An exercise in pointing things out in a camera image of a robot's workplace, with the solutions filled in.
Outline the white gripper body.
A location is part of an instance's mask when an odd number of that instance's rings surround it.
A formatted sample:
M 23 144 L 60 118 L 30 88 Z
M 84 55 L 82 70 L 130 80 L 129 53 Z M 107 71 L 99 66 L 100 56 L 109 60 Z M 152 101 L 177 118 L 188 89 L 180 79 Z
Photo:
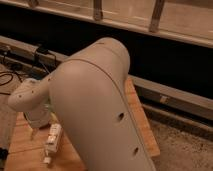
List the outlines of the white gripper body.
M 47 125 L 51 119 L 48 109 L 37 108 L 25 113 L 28 124 L 31 128 L 37 129 Z

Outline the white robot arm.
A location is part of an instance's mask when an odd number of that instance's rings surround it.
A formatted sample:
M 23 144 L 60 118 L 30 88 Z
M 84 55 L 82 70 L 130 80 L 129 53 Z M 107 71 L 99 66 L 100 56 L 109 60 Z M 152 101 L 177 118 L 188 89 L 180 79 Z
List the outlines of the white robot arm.
M 88 171 L 156 171 L 125 95 L 129 67 L 127 48 L 101 38 L 43 79 L 23 81 L 8 105 L 39 128 L 49 101 Z

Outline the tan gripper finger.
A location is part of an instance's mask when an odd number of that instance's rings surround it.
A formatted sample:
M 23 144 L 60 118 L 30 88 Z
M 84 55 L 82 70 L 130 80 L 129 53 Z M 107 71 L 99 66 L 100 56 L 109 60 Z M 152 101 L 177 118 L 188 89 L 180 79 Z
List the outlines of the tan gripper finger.
M 37 132 L 38 132 L 38 129 L 32 129 L 31 135 L 30 135 L 30 139 L 31 139 L 31 140 L 34 139 L 34 137 L 35 137 L 35 135 L 37 134 Z

